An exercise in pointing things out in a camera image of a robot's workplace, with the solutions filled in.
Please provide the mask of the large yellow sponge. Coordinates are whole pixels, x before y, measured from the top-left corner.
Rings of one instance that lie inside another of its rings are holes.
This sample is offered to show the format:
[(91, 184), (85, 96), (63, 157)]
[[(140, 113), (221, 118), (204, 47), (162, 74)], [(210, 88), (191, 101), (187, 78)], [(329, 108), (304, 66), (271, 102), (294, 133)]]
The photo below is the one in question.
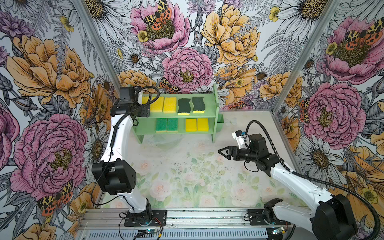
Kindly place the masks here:
[(163, 113), (172, 114), (177, 109), (177, 97), (166, 97), (164, 98)]
[(151, 98), (149, 96), (143, 96), (142, 97), (142, 105), (147, 104), (150, 100), (151, 100)]
[(164, 106), (164, 97), (159, 97), (154, 103), (150, 106), (151, 113), (162, 113)]

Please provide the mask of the light green scrub sponge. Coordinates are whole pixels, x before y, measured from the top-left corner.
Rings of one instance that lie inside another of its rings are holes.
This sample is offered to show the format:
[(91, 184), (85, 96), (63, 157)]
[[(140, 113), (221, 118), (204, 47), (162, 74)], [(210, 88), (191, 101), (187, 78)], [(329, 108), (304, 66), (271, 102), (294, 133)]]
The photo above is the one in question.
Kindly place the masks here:
[(167, 132), (176, 133), (178, 132), (179, 120), (176, 118), (168, 119), (167, 121)]

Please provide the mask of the small yellow sponge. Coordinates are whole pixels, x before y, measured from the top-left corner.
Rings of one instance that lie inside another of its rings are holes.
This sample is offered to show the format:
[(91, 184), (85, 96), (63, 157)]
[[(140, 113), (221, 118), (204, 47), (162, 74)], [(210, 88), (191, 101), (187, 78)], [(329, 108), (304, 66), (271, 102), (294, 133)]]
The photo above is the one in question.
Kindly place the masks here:
[(185, 131), (186, 132), (196, 132), (197, 131), (197, 119), (186, 119)]

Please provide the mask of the dark green scrub sponge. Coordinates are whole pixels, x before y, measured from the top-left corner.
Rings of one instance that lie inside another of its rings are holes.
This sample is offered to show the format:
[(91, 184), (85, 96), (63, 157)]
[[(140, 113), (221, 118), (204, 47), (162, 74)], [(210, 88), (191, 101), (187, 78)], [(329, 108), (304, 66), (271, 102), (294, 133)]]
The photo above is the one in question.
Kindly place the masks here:
[(203, 97), (193, 97), (192, 103), (193, 103), (193, 113), (203, 114), (205, 112), (206, 105), (204, 103)]

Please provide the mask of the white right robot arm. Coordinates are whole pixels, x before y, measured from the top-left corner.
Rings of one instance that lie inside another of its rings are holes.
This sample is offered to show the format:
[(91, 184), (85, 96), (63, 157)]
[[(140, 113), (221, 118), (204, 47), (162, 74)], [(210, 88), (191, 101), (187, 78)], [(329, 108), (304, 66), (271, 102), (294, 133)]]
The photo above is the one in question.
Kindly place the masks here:
[(224, 158), (244, 163), (255, 163), (258, 170), (282, 183), (307, 205), (307, 209), (272, 199), (264, 204), (263, 220), (269, 225), (291, 223), (313, 233), (319, 240), (348, 240), (358, 232), (349, 200), (333, 195), (294, 171), (276, 154), (269, 152), (265, 138), (251, 135), (249, 143), (238, 131), (233, 133), (237, 146), (228, 146), (218, 152)]

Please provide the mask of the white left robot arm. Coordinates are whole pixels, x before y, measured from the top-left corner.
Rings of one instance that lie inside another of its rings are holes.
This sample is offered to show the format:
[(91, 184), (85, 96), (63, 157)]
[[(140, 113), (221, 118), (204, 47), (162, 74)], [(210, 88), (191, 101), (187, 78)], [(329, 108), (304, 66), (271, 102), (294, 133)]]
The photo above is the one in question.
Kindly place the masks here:
[(153, 100), (141, 104), (141, 93), (151, 87), (121, 87), (120, 98), (111, 109), (111, 134), (108, 146), (99, 163), (92, 165), (92, 174), (104, 193), (116, 198), (122, 197), (131, 207), (127, 218), (133, 222), (146, 223), (153, 217), (151, 205), (147, 198), (136, 189), (137, 173), (127, 162), (128, 138), (137, 117), (150, 115)]

